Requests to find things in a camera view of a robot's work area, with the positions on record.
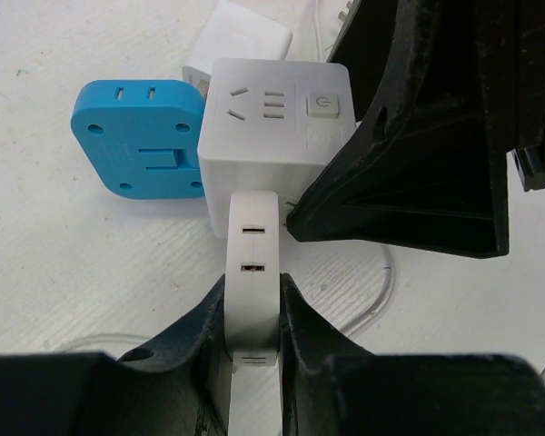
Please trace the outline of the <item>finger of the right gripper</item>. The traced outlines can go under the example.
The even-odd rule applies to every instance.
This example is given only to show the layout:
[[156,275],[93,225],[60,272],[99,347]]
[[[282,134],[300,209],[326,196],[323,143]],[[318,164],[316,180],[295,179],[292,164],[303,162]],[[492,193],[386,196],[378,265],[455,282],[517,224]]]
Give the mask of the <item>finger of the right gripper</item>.
[[286,221],[300,242],[361,240],[488,259],[509,251],[471,1],[397,1],[378,90]]
[[382,81],[391,50],[398,2],[354,1],[328,61],[349,71],[355,119],[360,122]]

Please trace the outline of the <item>white cube power socket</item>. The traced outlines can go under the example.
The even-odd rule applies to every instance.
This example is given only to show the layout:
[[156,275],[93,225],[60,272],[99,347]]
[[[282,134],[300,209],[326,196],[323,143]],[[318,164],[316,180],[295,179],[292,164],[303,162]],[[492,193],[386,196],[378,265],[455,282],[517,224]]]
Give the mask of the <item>white cube power socket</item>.
[[197,148],[214,234],[226,237],[237,191],[272,191],[296,205],[355,129],[345,66],[217,60]]

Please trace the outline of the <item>blue plug adapter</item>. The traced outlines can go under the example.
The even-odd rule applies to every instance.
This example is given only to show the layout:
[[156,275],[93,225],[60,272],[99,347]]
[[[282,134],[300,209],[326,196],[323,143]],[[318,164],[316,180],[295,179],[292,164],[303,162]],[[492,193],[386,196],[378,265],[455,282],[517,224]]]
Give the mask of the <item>blue plug adapter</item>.
[[75,139],[104,186],[135,200],[204,195],[197,146],[204,97],[178,80],[96,80],[76,98]]

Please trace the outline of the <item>white power brick charger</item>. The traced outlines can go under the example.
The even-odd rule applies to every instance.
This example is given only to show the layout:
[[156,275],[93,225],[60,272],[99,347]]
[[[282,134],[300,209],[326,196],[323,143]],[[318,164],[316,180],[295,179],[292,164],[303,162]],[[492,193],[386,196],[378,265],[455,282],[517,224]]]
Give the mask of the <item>white power brick charger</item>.
[[237,5],[219,1],[183,63],[183,80],[198,88],[211,80],[213,64],[221,58],[283,60],[292,31],[272,19]]

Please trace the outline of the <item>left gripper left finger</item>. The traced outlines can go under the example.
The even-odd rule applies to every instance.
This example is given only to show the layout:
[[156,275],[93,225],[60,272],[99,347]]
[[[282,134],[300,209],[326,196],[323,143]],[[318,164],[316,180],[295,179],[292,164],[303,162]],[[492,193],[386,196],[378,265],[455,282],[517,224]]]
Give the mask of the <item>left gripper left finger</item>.
[[0,435],[224,435],[232,362],[224,280],[187,314],[114,359],[0,355]]

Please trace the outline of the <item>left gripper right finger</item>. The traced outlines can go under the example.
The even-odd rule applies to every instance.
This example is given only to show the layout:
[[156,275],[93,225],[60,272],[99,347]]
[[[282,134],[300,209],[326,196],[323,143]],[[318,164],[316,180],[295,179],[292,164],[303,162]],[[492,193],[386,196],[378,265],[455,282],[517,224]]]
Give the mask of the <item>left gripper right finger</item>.
[[545,435],[545,385],[499,354],[373,354],[281,281],[285,435]]

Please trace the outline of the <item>white plug adapter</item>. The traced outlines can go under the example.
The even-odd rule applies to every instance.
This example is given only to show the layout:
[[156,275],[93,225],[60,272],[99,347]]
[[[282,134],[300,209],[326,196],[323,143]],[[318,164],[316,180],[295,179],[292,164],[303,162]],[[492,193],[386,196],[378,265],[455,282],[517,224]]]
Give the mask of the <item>white plug adapter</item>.
[[280,208],[272,191],[231,196],[224,277],[225,347],[233,367],[273,367],[280,350]]

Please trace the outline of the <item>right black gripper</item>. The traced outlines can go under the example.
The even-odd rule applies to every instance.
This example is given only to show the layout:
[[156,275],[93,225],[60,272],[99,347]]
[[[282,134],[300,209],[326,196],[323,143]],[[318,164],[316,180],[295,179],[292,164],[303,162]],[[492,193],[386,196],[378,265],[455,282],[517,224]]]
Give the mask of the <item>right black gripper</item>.
[[481,2],[481,85],[495,148],[545,189],[545,1]]

